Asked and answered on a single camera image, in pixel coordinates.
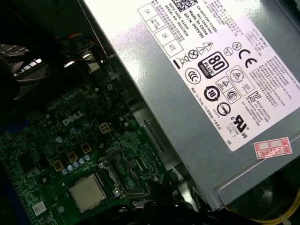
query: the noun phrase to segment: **power supply label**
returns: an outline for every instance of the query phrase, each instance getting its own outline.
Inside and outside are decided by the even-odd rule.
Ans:
[[[152,0],[138,14],[231,151],[300,107],[300,84],[235,0]]]

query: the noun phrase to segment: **capacitor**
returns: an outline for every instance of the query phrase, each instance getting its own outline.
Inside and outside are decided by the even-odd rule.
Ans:
[[[65,211],[65,208],[63,206],[58,207],[57,211],[59,213],[63,213]]]
[[[89,161],[90,160],[90,155],[85,155],[84,158],[85,158],[86,161]]]
[[[80,164],[84,164],[84,162],[85,162],[85,161],[84,161],[84,158],[80,158],[80,159],[79,159],[79,163],[80,163]]]
[[[58,143],[62,143],[63,141],[65,141],[65,137],[62,136],[62,135],[59,135],[59,136],[56,138],[56,141],[57,141]]]
[[[88,120],[88,119],[84,119],[83,122],[82,122],[82,124],[83,124],[84,126],[89,126],[89,125],[91,124],[91,121]]]
[[[76,162],[73,163],[73,166],[74,166],[75,168],[77,168],[77,167],[79,167],[79,163],[76,161]]]
[[[67,170],[72,171],[73,170],[73,166],[72,165],[68,165],[67,166]]]
[[[158,182],[158,181],[159,181],[159,175],[158,175],[157,173],[153,175],[153,180],[154,180],[155,182]]]
[[[66,175],[68,173],[68,170],[66,168],[62,169],[62,174]]]
[[[72,128],[70,129],[70,132],[71,132],[72,134],[77,134],[77,133],[80,132],[80,129],[78,129],[77,127],[72,127]]]

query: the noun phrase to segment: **barcode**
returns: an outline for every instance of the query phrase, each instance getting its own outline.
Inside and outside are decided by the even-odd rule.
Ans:
[[[182,13],[198,3],[198,0],[172,0],[177,9]]]

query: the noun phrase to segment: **red sticker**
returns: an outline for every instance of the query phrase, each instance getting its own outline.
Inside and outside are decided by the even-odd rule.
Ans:
[[[288,137],[254,143],[257,159],[271,158],[292,154]]]

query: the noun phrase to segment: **green circuit board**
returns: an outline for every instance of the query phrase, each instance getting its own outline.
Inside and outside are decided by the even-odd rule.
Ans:
[[[149,199],[164,166],[107,79],[30,113],[0,137],[0,159],[33,225],[73,225],[117,204]]]

